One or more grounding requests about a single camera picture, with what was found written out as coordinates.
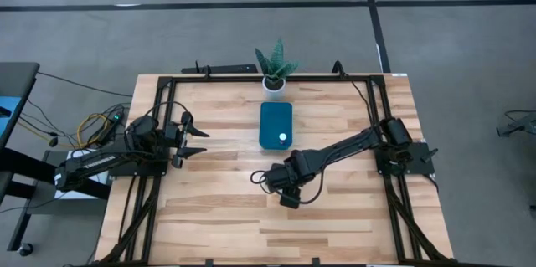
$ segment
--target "wheel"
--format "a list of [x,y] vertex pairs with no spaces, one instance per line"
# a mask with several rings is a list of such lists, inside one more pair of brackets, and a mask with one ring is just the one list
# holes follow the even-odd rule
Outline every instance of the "wheel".
[[34,246],[30,243],[22,243],[20,244],[20,247],[18,248],[17,252],[20,254],[20,256],[28,256],[31,255],[34,251]]

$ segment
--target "potted plant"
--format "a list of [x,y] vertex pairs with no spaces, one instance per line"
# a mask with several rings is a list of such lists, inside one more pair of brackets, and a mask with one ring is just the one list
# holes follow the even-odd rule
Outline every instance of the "potted plant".
[[298,63],[285,62],[283,59],[283,41],[277,40],[271,58],[266,58],[260,50],[255,49],[257,60],[264,74],[262,88],[269,100],[279,100],[285,94],[285,78],[292,74],[298,67]]

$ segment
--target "wooden table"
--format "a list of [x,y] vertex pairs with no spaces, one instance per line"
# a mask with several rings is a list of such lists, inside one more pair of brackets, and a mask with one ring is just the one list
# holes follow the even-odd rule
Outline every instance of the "wooden table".
[[[158,76],[138,77],[129,121],[152,107]],[[385,81],[393,115],[403,119],[414,140],[423,138],[408,78],[386,74]],[[357,85],[367,98],[365,85]],[[381,111],[379,92],[374,93]],[[323,264],[396,262],[384,184],[371,151],[329,166],[322,196],[297,210],[281,207],[278,196],[250,183],[253,171],[267,170],[290,153],[260,148],[264,99],[260,83],[178,84],[175,100],[193,113],[196,127],[210,134],[190,137],[188,145],[209,150],[185,161],[183,169],[170,166],[162,178],[149,263],[204,264],[214,259],[215,264],[310,264],[314,257]],[[293,104],[291,149],[320,149],[369,126],[365,104],[348,82],[290,82],[286,100]],[[181,108],[174,107],[172,119],[181,114]],[[130,181],[121,177],[113,183],[97,259],[117,242]],[[438,250],[451,257],[436,188],[418,175],[407,176],[407,182],[415,221]],[[318,184],[318,179],[307,184],[302,199],[310,198]],[[410,258],[402,221],[400,227]],[[140,258],[143,233],[144,224],[134,259]]]

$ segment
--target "white pot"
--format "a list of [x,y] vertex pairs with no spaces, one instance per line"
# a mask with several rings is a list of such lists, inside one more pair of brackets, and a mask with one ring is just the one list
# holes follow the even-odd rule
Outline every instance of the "white pot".
[[266,77],[262,78],[262,89],[265,93],[265,97],[268,100],[282,100],[285,96],[286,80],[283,79],[283,86],[278,90],[269,90],[266,87]]

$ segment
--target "concrete floor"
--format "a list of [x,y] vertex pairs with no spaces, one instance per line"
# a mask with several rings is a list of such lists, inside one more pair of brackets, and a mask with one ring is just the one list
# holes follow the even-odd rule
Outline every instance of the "concrete floor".
[[[275,0],[0,0],[0,6],[205,3]],[[499,139],[502,113],[534,109],[536,7],[379,8],[393,72],[408,73],[435,157],[441,204],[461,261],[533,266],[536,141]],[[367,8],[268,8],[124,12],[0,13],[0,60],[35,61],[42,71],[131,93],[141,73],[176,73],[200,64],[254,63],[254,47],[278,37],[302,71],[379,72]],[[62,130],[124,101],[39,77],[30,97]],[[37,116],[28,106],[25,112]],[[46,145],[19,128],[9,146],[40,158]],[[0,210],[22,205],[6,198]],[[7,245],[18,212],[0,218]],[[27,258],[0,252],[2,266],[83,264],[102,216],[35,216]]]

